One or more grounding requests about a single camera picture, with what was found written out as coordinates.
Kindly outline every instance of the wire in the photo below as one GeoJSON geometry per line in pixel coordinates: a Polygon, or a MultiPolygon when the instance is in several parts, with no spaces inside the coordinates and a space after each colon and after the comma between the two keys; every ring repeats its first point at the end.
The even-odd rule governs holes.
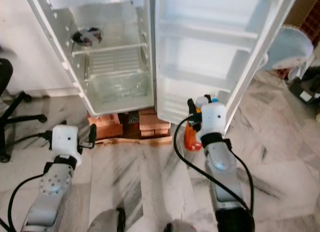
{"type": "Polygon", "coordinates": [[[242,159],[240,159],[237,155],[235,155],[235,153],[230,150],[230,152],[234,155],[234,157],[243,165],[245,171],[247,172],[247,176],[249,178],[249,184],[250,184],[250,212],[251,214],[254,213],[254,199],[255,199],[255,187],[254,187],[254,181],[252,179],[252,176],[250,174],[250,171],[248,169],[248,167],[246,166],[245,162],[242,161],[242,159]]]}
{"type": "Polygon", "coordinates": [[[37,175],[37,176],[34,176],[34,177],[31,177],[31,178],[28,178],[24,181],[22,181],[13,191],[12,195],[11,195],[11,198],[10,198],[10,201],[9,201],[9,206],[8,206],[8,223],[9,223],[9,226],[10,226],[10,229],[11,231],[10,232],[17,232],[15,227],[14,227],[14,223],[12,221],[12,205],[14,203],[14,198],[15,198],[15,195],[16,193],[18,192],[18,190],[27,182],[33,180],[33,179],[36,179],[36,178],[40,178],[44,175],[43,174],[40,174],[40,175],[37,175]]]}
{"type": "Polygon", "coordinates": [[[220,183],[218,180],[216,180],[215,178],[213,178],[211,175],[207,174],[206,172],[204,172],[203,170],[199,169],[198,167],[196,167],[195,165],[193,165],[192,163],[190,163],[188,160],[186,160],[179,152],[178,146],[177,146],[177,135],[178,135],[178,131],[180,129],[180,127],[182,126],[182,124],[188,120],[190,120],[191,118],[193,118],[193,115],[185,118],[183,121],[180,122],[180,124],[178,124],[175,132],[174,132],[174,137],[173,137],[173,147],[174,150],[176,152],[176,154],[178,155],[178,157],[189,167],[193,168],[195,171],[199,172],[200,174],[202,174],[203,176],[205,176],[206,178],[208,178],[210,181],[212,181],[213,183],[215,183],[216,185],[218,185],[219,187],[221,187],[223,190],[225,190],[226,192],[228,192],[232,197],[234,197],[244,208],[245,210],[250,214],[251,218],[253,219],[253,215],[251,213],[251,210],[248,208],[248,206],[246,205],[246,203],[244,202],[244,200],[242,198],[240,198],[237,194],[235,194],[232,190],[230,190],[229,188],[227,188],[225,185],[223,185],[222,183],[220,183]]]}
{"type": "Polygon", "coordinates": [[[10,229],[9,225],[6,224],[6,222],[4,222],[1,218],[0,218],[0,225],[8,232],[12,232],[12,230],[10,229]]]}
{"type": "Polygon", "coordinates": [[[13,145],[15,145],[16,143],[20,143],[20,142],[25,141],[25,140],[30,139],[30,138],[42,137],[43,134],[44,134],[44,133],[36,133],[36,134],[33,134],[33,135],[29,135],[29,136],[23,137],[23,138],[21,138],[21,139],[18,139],[18,140],[15,141],[15,142],[12,142],[12,143],[10,143],[10,144],[7,144],[6,147],[5,147],[5,149],[7,149],[7,148],[9,148],[9,147],[11,147],[11,146],[13,146],[13,145]]]}

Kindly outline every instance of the white refrigerator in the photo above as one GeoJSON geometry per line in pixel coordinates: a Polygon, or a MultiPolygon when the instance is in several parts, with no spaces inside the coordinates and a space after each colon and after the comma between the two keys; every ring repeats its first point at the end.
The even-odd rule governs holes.
{"type": "Polygon", "coordinates": [[[210,94],[227,129],[295,0],[27,1],[92,116],[155,106],[179,123],[210,94]],[[74,42],[88,28],[100,42],[74,42]]]}

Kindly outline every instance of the chair leg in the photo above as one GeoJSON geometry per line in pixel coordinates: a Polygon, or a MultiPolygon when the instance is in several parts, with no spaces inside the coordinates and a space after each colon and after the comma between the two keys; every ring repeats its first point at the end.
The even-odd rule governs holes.
{"type": "Polygon", "coordinates": [[[10,161],[10,155],[6,153],[6,137],[5,137],[5,126],[0,122],[0,138],[1,138],[1,145],[0,145],[0,162],[1,163],[8,163],[10,161]]]}
{"type": "Polygon", "coordinates": [[[6,120],[10,117],[10,115],[14,112],[14,110],[17,108],[19,103],[25,99],[28,95],[25,92],[21,92],[18,97],[13,101],[13,103],[8,107],[8,109],[4,112],[1,119],[2,122],[5,123],[6,120]]]}
{"type": "Polygon", "coordinates": [[[8,118],[5,123],[19,123],[30,120],[38,120],[40,123],[45,123],[48,119],[44,114],[31,115],[31,116],[20,116],[15,118],[8,118]]]}

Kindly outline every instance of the brick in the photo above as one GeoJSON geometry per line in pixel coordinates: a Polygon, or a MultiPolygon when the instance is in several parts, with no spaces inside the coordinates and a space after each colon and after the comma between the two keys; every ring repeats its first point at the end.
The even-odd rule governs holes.
{"type": "Polygon", "coordinates": [[[150,137],[150,136],[154,136],[154,135],[155,135],[155,131],[154,130],[141,131],[141,137],[150,137]]]}
{"type": "Polygon", "coordinates": [[[155,135],[167,135],[168,134],[168,129],[156,129],[154,131],[155,135]]]}
{"type": "Polygon", "coordinates": [[[96,124],[97,127],[105,127],[111,124],[120,124],[117,114],[104,115],[98,118],[91,117],[88,113],[87,115],[89,124],[96,124]]]}
{"type": "Polygon", "coordinates": [[[123,136],[123,133],[124,131],[122,124],[111,124],[109,126],[100,126],[96,128],[97,140],[123,136]]]}
{"type": "Polygon", "coordinates": [[[155,109],[154,108],[146,108],[146,109],[140,109],[139,110],[139,115],[142,114],[155,114],[155,109]]]}
{"type": "Polygon", "coordinates": [[[156,114],[140,115],[139,128],[143,130],[169,129],[170,124],[158,119],[156,114]]]}

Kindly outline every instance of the refrigerator door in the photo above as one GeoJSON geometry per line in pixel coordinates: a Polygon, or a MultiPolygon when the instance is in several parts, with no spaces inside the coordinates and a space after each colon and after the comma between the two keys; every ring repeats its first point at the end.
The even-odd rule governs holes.
{"type": "Polygon", "coordinates": [[[179,123],[210,94],[232,117],[295,0],[155,0],[156,103],[179,123]]]}

